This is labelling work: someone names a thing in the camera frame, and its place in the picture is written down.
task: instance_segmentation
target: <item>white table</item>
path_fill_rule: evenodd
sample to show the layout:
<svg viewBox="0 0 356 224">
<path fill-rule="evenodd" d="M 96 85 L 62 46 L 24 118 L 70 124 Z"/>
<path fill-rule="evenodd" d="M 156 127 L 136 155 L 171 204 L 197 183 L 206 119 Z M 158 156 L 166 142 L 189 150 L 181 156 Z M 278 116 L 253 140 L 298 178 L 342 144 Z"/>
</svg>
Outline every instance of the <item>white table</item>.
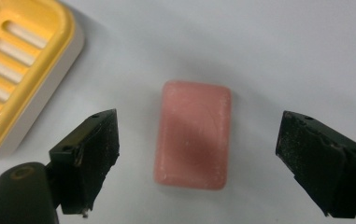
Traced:
<svg viewBox="0 0 356 224">
<path fill-rule="evenodd" d="M 356 223 L 324 217 L 275 156 L 283 110 L 356 141 L 356 1 L 65 0 L 86 47 L 0 174 L 48 151 L 93 113 L 117 108 L 121 157 L 87 220 L 61 223 Z M 152 180 L 169 79 L 234 93 L 221 191 Z"/>
</svg>

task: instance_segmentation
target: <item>soap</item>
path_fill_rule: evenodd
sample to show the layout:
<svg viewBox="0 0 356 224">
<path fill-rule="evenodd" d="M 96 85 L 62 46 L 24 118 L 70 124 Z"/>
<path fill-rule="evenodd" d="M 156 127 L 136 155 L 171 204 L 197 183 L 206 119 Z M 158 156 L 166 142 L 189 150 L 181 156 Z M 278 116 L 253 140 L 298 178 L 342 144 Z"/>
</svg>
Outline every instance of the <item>soap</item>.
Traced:
<svg viewBox="0 0 356 224">
<path fill-rule="evenodd" d="M 163 185 L 222 189 L 227 179 L 231 91 L 168 81 L 163 88 L 154 180 Z"/>
</svg>

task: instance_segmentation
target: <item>soap bar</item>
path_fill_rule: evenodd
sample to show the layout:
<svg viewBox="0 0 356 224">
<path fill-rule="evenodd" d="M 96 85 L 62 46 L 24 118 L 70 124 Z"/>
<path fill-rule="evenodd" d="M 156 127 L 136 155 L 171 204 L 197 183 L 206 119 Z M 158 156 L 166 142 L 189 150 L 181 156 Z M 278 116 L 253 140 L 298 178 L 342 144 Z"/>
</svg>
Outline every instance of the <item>soap bar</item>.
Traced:
<svg viewBox="0 0 356 224">
<path fill-rule="evenodd" d="M 230 117 L 228 88 L 166 82 L 154 180 L 176 187 L 222 189 L 227 178 Z"/>
</svg>

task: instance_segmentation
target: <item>pink soap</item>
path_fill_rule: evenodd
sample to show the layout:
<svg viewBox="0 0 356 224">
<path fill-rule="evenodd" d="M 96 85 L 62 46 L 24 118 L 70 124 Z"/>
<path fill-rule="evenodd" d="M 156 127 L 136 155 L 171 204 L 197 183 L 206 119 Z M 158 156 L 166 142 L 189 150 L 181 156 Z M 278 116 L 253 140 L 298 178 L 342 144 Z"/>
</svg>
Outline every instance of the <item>pink soap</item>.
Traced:
<svg viewBox="0 0 356 224">
<path fill-rule="evenodd" d="M 166 82 L 155 181 L 186 188 L 222 189 L 227 178 L 230 117 L 229 89 Z"/>
</svg>

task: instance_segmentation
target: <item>yellow soap dish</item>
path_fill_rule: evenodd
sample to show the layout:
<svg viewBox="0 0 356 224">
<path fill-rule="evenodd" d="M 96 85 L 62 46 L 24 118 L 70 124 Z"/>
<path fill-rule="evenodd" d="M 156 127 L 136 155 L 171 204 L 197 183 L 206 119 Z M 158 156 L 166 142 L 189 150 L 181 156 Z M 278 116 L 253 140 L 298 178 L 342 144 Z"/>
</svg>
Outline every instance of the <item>yellow soap dish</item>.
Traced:
<svg viewBox="0 0 356 224">
<path fill-rule="evenodd" d="M 84 44 L 54 0 L 0 0 L 0 157 L 14 151 Z"/>
</svg>

